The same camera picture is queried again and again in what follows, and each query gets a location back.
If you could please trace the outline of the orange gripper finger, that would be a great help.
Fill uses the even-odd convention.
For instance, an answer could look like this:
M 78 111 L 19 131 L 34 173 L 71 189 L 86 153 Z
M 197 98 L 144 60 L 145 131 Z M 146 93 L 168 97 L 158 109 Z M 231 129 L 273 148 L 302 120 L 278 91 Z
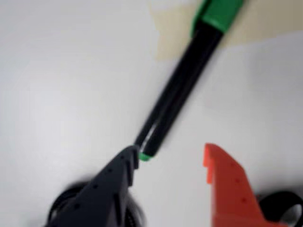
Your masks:
M 203 166 L 211 184 L 211 226 L 279 227 L 267 221 L 242 166 L 221 147 L 206 143 Z

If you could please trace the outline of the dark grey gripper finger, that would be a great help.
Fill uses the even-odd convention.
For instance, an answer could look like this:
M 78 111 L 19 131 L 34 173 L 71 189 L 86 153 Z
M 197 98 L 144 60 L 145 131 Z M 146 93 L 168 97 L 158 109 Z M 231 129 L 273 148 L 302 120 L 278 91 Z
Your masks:
M 128 227 L 128 188 L 139 167 L 138 148 L 128 146 L 93 179 L 61 193 L 47 217 L 49 227 Z

